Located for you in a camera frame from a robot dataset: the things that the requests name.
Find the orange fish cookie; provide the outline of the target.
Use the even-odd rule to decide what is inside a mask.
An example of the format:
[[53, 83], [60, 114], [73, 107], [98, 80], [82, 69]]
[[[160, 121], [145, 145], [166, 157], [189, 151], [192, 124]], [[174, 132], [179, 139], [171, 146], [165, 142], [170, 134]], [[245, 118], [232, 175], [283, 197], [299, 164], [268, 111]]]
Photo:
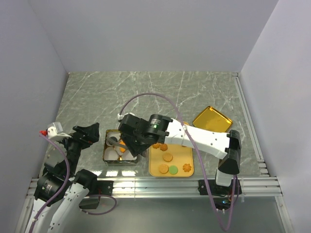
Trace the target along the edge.
[[120, 152], [125, 153], [127, 151], [127, 146], [125, 145], [125, 143], [123, 141], [121, 141], [119, 144], [120, 144], [119, 145]]

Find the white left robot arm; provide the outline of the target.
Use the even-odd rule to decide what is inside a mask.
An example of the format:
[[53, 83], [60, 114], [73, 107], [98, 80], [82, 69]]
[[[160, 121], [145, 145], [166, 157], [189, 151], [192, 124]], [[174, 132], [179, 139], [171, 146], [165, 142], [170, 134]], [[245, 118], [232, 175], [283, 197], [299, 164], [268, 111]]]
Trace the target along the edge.
[[100, 124], [74, 126], [65, 133], [60, 122], [51, 123], [39, 135], [54, 146], [63, 157], [61, 162], [44, 165], [37, 181], [33, 211], [26, 227], [28, 233], [48, 233], [64, 228], [65, 218], [86, 195], [98, 189], [97, 175], [82, 169], [76, 171], [81, 151], [99, 141]]

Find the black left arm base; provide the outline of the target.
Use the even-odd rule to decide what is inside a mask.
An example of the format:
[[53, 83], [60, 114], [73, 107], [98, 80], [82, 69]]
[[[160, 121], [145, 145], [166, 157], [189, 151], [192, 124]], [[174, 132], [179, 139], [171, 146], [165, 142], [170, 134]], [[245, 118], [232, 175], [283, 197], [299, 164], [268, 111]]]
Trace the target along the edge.
[[98, 180], [98, 176], [91, 171], [82, 169], [78, 171], [68, 189], [68, 196], [78, 198], [79, 193], [88, 190], [86, 198], [81, 199], [79, 207], [83, 210], [96, 209], [101, 197], [99, 195], [112, 196], [114, 182], [111, 180]]

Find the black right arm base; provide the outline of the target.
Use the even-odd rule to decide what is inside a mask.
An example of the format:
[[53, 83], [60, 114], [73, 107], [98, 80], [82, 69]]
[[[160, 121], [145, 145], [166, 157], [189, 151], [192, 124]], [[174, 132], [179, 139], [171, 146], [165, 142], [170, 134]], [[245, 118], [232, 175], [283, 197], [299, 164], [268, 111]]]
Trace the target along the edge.
[[[211, 194], [213, 196], [213, 201], [216, 207], [216, 210], [227, 211], [230, 209], [232, 202], [232, 191], [233, 191], [233, 180], [231, 181], [230, 186], [219, 186], [216, 184], [215, 180], [208, 180]], [[206, 184], [204, 180], [198, 181], [198, 192], [200, 196], [208, 196]], [[237, 179], [235, 181], [235, 190], [234, 195], [236, 198], [233, 202], [235, 205], [237, 198], [242, 194], [242, 188], [240, 181]]]

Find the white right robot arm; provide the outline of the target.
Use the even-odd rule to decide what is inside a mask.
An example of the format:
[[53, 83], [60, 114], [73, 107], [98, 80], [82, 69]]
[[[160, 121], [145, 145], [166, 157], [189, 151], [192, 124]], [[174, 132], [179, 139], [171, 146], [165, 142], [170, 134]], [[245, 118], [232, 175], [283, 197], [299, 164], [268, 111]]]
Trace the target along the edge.
[[218, 158], [214, 188], [220, 194], [231, 188], [232, 179], [240, 172], [242, 144], [236, 130], [228, 133], [208, 131], [159, 114], [151, 115], [149, 120], [125, 114], [119, 116], [119, 122], [120, 139], [134, 157], [160, 143], [185, 146]]

